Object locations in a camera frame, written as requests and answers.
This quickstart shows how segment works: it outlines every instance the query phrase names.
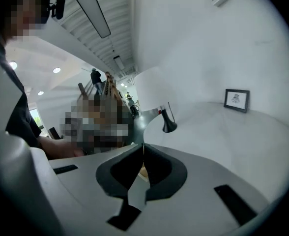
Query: window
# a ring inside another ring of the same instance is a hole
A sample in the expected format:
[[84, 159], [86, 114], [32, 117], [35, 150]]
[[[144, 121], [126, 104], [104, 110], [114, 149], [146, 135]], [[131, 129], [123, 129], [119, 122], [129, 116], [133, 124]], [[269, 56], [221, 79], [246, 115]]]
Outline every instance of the window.
[[32, 109], [30, 110], [31, 116], [33, 117], [33, 119], [35, 120], [37, 126], [40, 128], [40, 130], [42, 131], [40, 136], [45, 136], [48, 137], [48, 132], [47, 130], [44, 128], [43, 123], [41, 121], [40, 115], [38, 114], [37, 109]]

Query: table lamp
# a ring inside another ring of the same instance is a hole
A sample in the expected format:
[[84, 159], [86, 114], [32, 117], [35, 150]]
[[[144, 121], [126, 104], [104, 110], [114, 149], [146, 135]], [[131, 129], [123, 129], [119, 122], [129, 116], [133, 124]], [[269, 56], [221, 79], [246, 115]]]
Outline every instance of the table lamp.
[[169, 101], [170, 91], [161, 69], [155, 66], [137, 75], [135, 85], [141, 110], [161, 107], [164, 119], [163, 131], [170, 133], [176, 130], [177, 124], [170, 120], [166, 109], [162, 107]]

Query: fluorescent light fixture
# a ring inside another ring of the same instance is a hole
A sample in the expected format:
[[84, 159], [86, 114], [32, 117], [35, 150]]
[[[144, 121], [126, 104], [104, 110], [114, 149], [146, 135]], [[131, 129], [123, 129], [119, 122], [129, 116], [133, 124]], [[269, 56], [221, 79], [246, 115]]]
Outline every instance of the fluorescent light fixture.
[[77, 0], [101, 38], [111, 35], [110, 28], [104, 18], [97, 0]]
[[123, 61], [121, 61], [120, 56], [114, 57], [114, 61], [116, 62], [117, 66], [120, 68], [120, 70], [124, 70], [125, 66], [123, 64]]
[[60, 68], [59, 67], [56, 67], [54, 70], [53, 70], [53, 73], [59, 73], [60, 72]]
[[18, 64], [17, 64], [15, 61], [9, 62], [9, 65], [11, 66], [11, 68], [12, 68], [13, 70], [16, 70], [16, 68], [18, 67]]

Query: white lampshade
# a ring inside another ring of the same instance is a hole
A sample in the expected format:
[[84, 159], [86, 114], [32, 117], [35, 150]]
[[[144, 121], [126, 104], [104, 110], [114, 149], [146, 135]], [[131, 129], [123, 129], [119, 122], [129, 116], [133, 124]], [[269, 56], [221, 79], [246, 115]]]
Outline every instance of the white lampshade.
[[135, 85], [142, 111], [158, 108], [169, 101], [168, 83], [157, 66], [137, 75]]

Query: black lamp base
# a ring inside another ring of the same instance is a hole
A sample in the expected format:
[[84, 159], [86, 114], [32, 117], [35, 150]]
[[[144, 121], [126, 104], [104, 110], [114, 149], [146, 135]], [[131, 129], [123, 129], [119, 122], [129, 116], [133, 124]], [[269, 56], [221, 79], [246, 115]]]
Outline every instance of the black lamp base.
[[161, 112], [163, 119], [164, 119], [164, 127], [163, 132], [165, 133], [171, 133], [177, 128], [177, 124], [175, 122], [172, 122], [168, 116], [168, 113], [166, 112], [166, 109], [163, 109]]

